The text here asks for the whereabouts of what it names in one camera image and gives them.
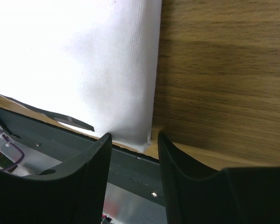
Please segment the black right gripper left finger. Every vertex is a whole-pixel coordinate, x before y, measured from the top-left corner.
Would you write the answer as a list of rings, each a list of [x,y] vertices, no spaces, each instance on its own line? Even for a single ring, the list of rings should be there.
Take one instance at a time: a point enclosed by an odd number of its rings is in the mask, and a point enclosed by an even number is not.
[[[99,224],[111,154],[107,133],[38,175],[0,171],[0,224]]]

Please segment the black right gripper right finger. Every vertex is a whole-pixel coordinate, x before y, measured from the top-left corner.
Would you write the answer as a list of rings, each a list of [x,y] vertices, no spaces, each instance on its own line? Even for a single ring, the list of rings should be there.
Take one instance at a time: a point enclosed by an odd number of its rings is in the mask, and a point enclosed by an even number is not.
[[[280,167],[215,170],[158,135],[169,224],[280,224]]]

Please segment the white printed t shirt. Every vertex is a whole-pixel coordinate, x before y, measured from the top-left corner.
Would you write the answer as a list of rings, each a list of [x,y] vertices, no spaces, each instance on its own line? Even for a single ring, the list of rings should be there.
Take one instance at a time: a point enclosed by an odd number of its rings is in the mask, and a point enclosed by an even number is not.
[[[0,0],[0,95],[150,146],[160,0]]]

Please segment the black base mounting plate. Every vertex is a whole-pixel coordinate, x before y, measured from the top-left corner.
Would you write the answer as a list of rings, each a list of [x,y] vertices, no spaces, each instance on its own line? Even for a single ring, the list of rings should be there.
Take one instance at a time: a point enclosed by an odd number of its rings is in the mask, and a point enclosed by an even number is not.
[[[59,161],[84,151],[96,142],[89,136],[0,108],[0,121],[18,142]],[[158,160],[112,146],[108,182],[159,205],[164,194]]]

